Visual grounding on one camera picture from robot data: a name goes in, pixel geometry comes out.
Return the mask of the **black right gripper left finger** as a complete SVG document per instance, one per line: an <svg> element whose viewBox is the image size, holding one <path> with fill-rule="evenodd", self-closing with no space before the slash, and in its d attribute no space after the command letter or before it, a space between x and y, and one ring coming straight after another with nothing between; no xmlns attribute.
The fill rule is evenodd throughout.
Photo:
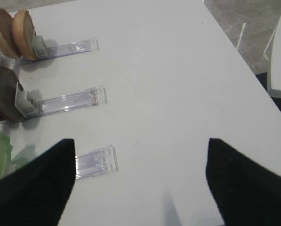
<svg viewBox="0 0 281 226"><path fill-rule="evenodd" d="M0 226L56 226L76 179L75 144L62 139L0 180Z"/></svg>

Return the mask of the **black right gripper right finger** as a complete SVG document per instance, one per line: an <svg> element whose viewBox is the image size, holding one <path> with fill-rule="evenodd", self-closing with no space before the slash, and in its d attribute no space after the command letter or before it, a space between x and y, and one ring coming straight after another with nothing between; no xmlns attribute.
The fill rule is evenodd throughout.
<svg viewBox="0 0 281 226"><path fill-rule="evenodd" d="M226 226L281 226L281 176L211 138L206 179Z"/></svg>

